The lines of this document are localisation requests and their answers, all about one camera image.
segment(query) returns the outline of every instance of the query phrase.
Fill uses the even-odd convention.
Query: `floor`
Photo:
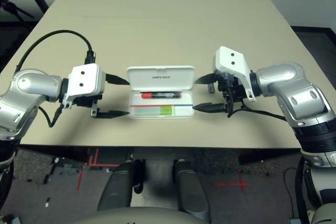
[[[336,87],[336,47],[324,34],[297,33],[330,82]],[[133,194],[132,206],[177,208],[172,183],[172,164],[177,158],[193,161],[211,205],[212,223],[286,223],[292,217],[283,172],[296,167],[299,154],[240,166],[237,150],[196,148],[135,148],[134,158],[146,158],[147,180],[142,194]],[[19,152],[16,178],[1,215],[20,216],[23,224],[67,223],[97,210],[103,188],[111,175],[106,169],[57,167],[50,172],[51,158]],[[43,160],[43,166],[31,162]],[[294,197],[295,171],[286,182]],[[244,182],[246,186],[216,186],[214,183]]]

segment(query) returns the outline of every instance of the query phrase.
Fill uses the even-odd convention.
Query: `beige table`
[[[57,29],[85,35],[105,72],[126,78],[129,66],[193,65],[196,78],[212,71],[219,46],[244,53],[251,69],[295,61],[307,70],[336,108],[335,90],[270,0],[56,0],[22,44],[0,77],[5,92],[15,65],[39,37]],[[48,38],[29,56],[24,68],[67,77],[83,64],[87,47],[73,35]],[[102,110],[127,110],[129,87],[107,85]],[[219,92],[194,87],[194,103],[222,102]],[[280,113],[276,98],[258,98],[252,108]],[[50,115],[58,104],[44,103]],[[286,122],[238,112],[196,112],[192,119],[132,120],[127,116],[92,119],[87,108],[64,110],[48,128],[39,113],[24,144],[96,146],[207,146],[246,148],[299,147]]]

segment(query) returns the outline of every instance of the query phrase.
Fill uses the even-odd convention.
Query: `black cable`
[[[227,94],[229,96],[227,117],[230,118],[230,116],[232,116],[232,114],[233,114],[233,92],[232,92],[232,88],[227,89]]]
[[[288,193],[288,195],[289,195],[289,198],[290,198],[290,204],[291,204],[291,209],[292,209],[292,218],[294,218],[295,216],[294,216],[293,199],[292,199],[292,196],[291,196],[290,191],[289,191],[289,189],[288,189],[288,187],[287,187],[287,184],[286,184],[286,172],[289,171],[289,170],[292,170],[292,169],[293,169],[293,170],[296,170],[296,168],[294,168],[294,167],[289,167],[289,168],[287,168],[287,169],[284,171],[284,181],[283,181],[283,183],[284,183],[284,185],[285,185],[286,191],[287,191],[287,193]]]
[[[92,51],[92,47],[91,47],[91,44],[90,42],[82,35],[82,34],[79,34],[78,32],[75,32],[75,31],[71,31],[71,30],[57,30],[57,31],[52,31],[44,36],[42,36],[41,38],[39,38],[37,41],[35,41],[29,48],[28,50],[25,52],[25,54],[22,56],[19,64],[16,66],[16,69],[15,69],[15,72],[18,72],[20,71],[23,63],[25,62],[25,60],[27,59],[28,55],[30,54],[30,52],[38,45],[40,44],[43,40],[45,40],[46,38],[52,36],[52,35],[55,35],[55,34],[63,34],[63,33],[68,33],[68,34],[74,34],[74,35],[77,35],[78,37],[80,37],[82,40],[85,41],[85,43],[88,45],[88,51]]]
[[[39,110],[41,110],[42,111],[42,113],[43,113],[43,115],[46,117],[46,119],[47,119],[47,121],[48,121],[48,125],[51,125],[51,120],[50,120],[50,118],[49,118],[49,115],[48,115],[48,113],[47,113],[47,111],[45,111],[42,107],[38,107],[38,109]]]
[[[238,111],[247,111],[247,112],[253,112],[253,113],[257,113],[257,114],[261,114],[261,115],[272,116],[273,118],[277,118],[277,119],[280,119],[280,120],[283,120],[283,121],[287,121],[286,118],[282,115],[276,115],[276,114],[273,114],[273,113],[270,113],[270,112],[267,112],[267,111],[263,111],[263,110],[253,110],[253,109],[249,108],[248,106],[246,106],[246,104],[244,103],[243,100],[241,100],[241,103],[242,103],[242,105],[241,105],[240,109],[233,111],[231,114],[228,114],[227,115],[228,118]]]
[[[4,205],[4,203],[7,199],[10,188],[12,186],[13,177],[14,177],[14,161],[12,161],[11,164],[9,165],[9,178],[8,178],[9,180],[8,180],[7,185],[6,185],[6,188],[2,189],[0,187],[0,192],[1,192],[0,193],[0,209],[2,208],[2,206]]]
[[[46,117],[47,121],[48,121],[48,125],[50,128],[52,128],[57,119],[59,118],[59,116],[62,114],[62,109],[64,108],[63,104],[61,104],[58,109],[55,111],[55,115],[54,115],[54,118],[52,119],[53,121],[50,120],[49,116],[48,116],[48,113],[42,108],[42,107],[38,107],[39,110],[42,111],[43,115]]]
[[[302,224],[309,224],[307,215],[307,208],[302,193],[302,180],[303,180],[303,166],[305,165],[305,159],[301,157],[298,168],[295,175],[295,196],[296,204],[298,207],[298,213]]]

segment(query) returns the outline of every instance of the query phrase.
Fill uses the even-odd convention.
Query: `white pen case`
[[[133,119],[173,119],[194,116],[193,66],[148,66],[127,69],[131,94],[129,117]],[[148,94],[167,96],[144,98]],[[177,98],[168,98],[179,94]]]

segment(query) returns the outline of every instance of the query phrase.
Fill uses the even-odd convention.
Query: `black marker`
[[[181,98],[181,92],[144,92],[141,97],[143,99]]]

